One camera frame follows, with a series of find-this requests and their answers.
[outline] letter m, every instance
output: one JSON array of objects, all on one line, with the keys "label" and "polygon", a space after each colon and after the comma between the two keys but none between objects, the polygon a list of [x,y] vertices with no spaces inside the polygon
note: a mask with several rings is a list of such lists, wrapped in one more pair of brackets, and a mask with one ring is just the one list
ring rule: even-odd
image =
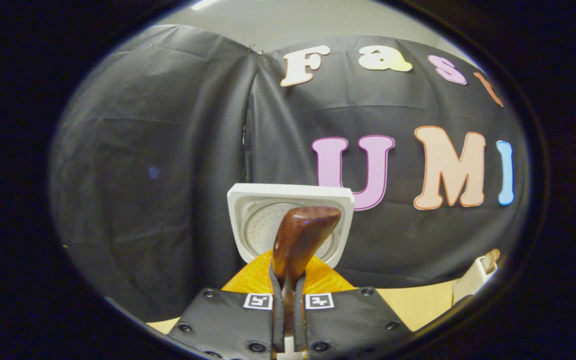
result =
[{"label": "letter m", "polygon": [[469,132],[463,143],[461,157],[448,138],[444,129],[438,126],[421,126],[414,130],[423,144],[425,152],[425,174],[423,189],[414,198],[414,207],[419,210],[431,210],[441,207],[444,198],[439,194],[443,180],[443,189],[451,207],[463,192],[459,202],[462,207],[477,207],[484,201],[484,148],[486,139],[477,132]]}]

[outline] white wall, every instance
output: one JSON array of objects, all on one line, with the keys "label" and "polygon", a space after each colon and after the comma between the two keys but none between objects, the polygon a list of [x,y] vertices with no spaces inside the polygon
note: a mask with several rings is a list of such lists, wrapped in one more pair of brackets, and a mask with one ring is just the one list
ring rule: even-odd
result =
[{"label": "white wall", "polygon": [[373,0],[218,0],[198,11],[186,7],[158,25],[190,25],[266,53],[345,35],[379,35],[444,50],[477,66],[434,30]]}]

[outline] screw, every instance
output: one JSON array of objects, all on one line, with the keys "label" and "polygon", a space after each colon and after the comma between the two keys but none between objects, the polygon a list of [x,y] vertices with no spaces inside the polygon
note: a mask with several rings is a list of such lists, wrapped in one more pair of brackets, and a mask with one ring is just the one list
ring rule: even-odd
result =
[{"label": "screw", "polygon": [[216,353],[215,351],[204,351],[204,353],[206,353],[208,355],[212,355],[215,358],[220,358],[220,359],[222,358],[222,356],[220,354]]},{"label": "screw", "polygon": [[266,351],[266,347],[260,344],[259,342],[253,342],[248,346],[248,348],[253,353],[263,353],[264,351]]},{"label": "screw", "polygon": [[184,333],[190,333],[193,331],[193,328],[185,322],[180,323],[177,327],[179,328],[179,330],[183,331]]},{"label": "screw", "polygon": [[326,341],[317,341],[312,345],[312,349],[317,352],[328,350],[330,345]]},{"label": "screw", "polygon": [[395,330],[400,326],[400,323],[397,321],[391,321],[386,325],[386,330]]}]

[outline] orange object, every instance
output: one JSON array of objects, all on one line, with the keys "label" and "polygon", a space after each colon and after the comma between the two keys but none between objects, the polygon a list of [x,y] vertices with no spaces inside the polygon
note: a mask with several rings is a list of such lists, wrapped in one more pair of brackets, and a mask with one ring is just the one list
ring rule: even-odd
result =
[{"label": "orange object", "polygon": [[[224,287],[223,291],[236,293],[269,294],[274,293],[270,281],[270,264],[273,251],[266,251],[250,261],[237,275],[233,276]],[[334,271],[330,266],[313,256],[306,265],[306,281],[303,285],[304,294],[321,294],[345,292],[353,290],[343,276]]]}]

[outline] brown wooden handle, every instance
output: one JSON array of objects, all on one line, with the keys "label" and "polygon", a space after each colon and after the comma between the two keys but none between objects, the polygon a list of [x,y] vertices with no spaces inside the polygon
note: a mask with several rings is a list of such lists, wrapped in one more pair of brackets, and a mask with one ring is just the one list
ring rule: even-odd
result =
[{"label": "brown wooden handle", "polygon": [[282,287],[295,287],[339,219],[341,210],[331,206],[295,207],[286,213],[272,248],[272,269]]}]

